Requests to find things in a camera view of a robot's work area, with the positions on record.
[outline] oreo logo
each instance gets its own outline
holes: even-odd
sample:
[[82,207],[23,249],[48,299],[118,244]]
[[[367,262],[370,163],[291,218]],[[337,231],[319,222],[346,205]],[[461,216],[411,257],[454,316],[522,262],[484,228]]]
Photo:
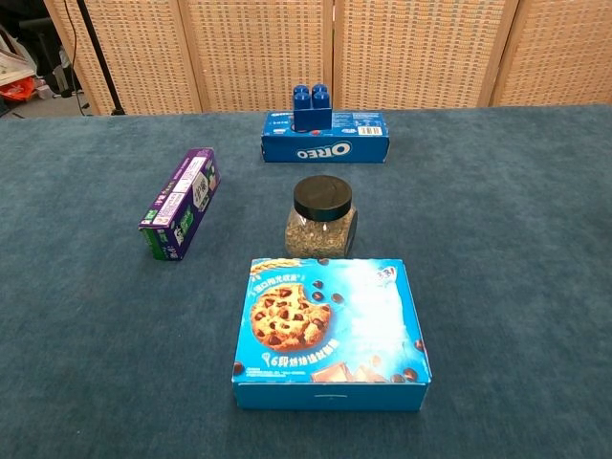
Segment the oreo logo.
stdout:
[[317,159],[317,158],[331,158],[333,156],[344,156],[351,151],[351,144],[349,142],[338,142],[330,146],[323,146],[322,148],[313,148],[312,150],[297,150],[296,155],[302,160],[306,159]]

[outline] box lid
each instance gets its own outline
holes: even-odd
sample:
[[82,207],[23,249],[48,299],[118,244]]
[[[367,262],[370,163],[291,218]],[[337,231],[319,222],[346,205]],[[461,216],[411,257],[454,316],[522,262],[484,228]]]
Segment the box lid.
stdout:
[[428,384],[402,260],[253,260],[232,380]]

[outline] black jar lid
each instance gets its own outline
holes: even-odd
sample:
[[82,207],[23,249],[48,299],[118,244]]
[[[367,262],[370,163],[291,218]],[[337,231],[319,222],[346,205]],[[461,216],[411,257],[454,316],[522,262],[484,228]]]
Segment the black jar lid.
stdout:
[[294,208],[302,217],[316,222],[338,220],[351,209],[353,190],[338,177],[314,175],[294,188]]

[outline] cardboard box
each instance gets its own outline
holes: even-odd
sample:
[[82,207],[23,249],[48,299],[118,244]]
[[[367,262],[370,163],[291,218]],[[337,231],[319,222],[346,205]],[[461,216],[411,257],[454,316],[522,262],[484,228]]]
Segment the cardboard box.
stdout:
[[296,132],[292,112],[271,112],[261,134],[268,163],[384,163],[389,132],[377,112],[334,112],[332,128]]
[[253,260],[239,406],[417,411],[430,382],[402,260]]
[[212,148],[190,149],[139,224],[156,259],[183,259],[219,181]]

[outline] black pole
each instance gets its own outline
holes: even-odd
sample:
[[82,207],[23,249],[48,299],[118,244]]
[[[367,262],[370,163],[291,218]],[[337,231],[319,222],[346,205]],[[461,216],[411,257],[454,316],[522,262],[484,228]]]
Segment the black pole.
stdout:
[[98,57],[99,67],[100,69],[102,69],[104,79],[106,80],[106,86],[108,86],[108,91],[111,93],[111,98],[113,99],[113,103],[115,104],[115,108],[111,112],[111,115],[125,115],[125,110],[123,110],[123,107],[121,107],[119,94],[117,94],[117,89],[115,89],[115,83],[113,82],[111,73],[108,70],[108,64],[106,64],[104,53],[102,52],[102,48],[99,45],[98,36],[96,35],[96,29],[94,29],[94,24],[92,24],[92,18],[89,15],[89,12],[87,11],[87,7],[85,6],[85,0],[76,0],[76,3],[78,4],[78,8],[80,9],[81,16],[83,16],[83,22],[85,23],[85,28],[87,29],[89,38],[92,40],[94,51],[96,52],[96,56]]

